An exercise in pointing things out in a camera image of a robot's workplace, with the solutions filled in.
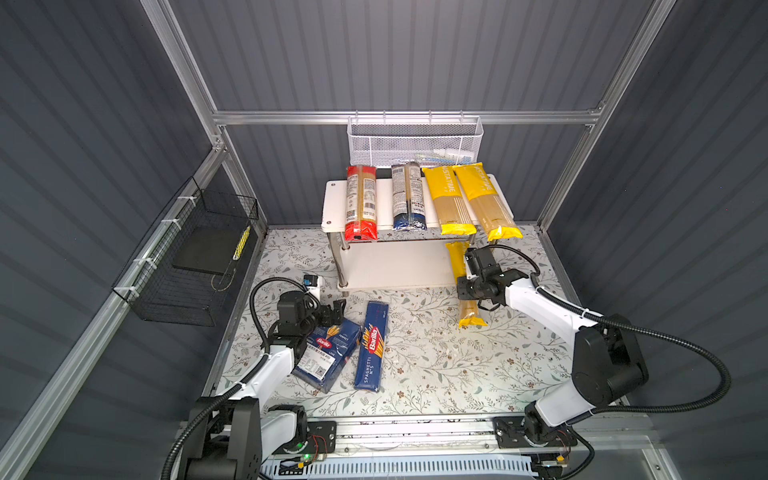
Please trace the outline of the blue Barilla pasta box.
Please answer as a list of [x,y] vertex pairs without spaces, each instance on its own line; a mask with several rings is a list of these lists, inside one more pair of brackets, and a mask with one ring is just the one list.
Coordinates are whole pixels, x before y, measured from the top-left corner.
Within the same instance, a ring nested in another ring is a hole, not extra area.
[[328,393],[359,346],[362,327],[348,319],[340,325],[316,327],[293,375],[322,393]]

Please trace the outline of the yellow Pastatime spaghetti bag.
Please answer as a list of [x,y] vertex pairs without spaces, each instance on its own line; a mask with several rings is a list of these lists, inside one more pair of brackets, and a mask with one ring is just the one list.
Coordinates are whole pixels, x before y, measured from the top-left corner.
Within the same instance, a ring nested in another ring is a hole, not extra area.
[[[459,279],[464,278],[467,273],[464,255],[469,248],[469,243],[465,241],[454,241],[448,242],[445,247],[449,253],[455,283],[458,284]],[[479,314],[479,306],[476,300],[460,300],[459,310],[459,328],[466,329],[470,326],[487,326],[486,321]]]
[[457,165],[453,171],[482,226],[488,242],[522,239],[523,234],[482,163]]
[[451,167],[423,168],[441,234],[471,236],[477,232]]

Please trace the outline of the red spaghetti bag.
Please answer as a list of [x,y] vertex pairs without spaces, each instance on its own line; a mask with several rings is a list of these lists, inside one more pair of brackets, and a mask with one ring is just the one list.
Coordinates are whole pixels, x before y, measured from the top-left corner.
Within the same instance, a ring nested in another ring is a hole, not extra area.
[[374,167],[357,165],[347,168],[344,232],[347,242],[378,239],[376,193]]

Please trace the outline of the dark blue spaghetti bag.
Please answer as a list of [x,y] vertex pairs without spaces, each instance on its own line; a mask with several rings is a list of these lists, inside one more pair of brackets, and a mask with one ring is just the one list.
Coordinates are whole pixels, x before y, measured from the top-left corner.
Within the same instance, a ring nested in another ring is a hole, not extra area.
[[393,228],[426,230],[421,168],[415,162],[392,167]]

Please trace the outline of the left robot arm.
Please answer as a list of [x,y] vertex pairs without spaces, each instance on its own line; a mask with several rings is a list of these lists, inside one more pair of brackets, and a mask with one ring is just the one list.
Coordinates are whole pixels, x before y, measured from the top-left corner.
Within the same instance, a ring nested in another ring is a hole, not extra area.
[[263,479],[264,460],[280,447],[306,440],[306,412],[299,406],[262,412],[291,376],[320,327],[340,325],[346,302],[323,305],[306,290],[279,297],[278,320],[260,331],[263,351],[255,365],[224,393],[199,398],[187,426],[164,462],[162,479]]

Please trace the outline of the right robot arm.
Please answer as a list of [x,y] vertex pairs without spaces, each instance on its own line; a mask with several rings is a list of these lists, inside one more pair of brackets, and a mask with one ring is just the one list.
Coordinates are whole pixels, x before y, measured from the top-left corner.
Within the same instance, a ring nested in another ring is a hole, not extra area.
[[600,315],[548,292],[539,282],[540,269],[531,273],[504,270],[493,245],[470,248],[464,254],[465,273],[457,280],[461,300],[489,301],[505,306],[544,325],[572,350],[570,378],[524,410],[522,428],[529,443],[543,446],[568,424],[608,407],[644,385],[648,370],[629,321],[611,316],[606,325]]

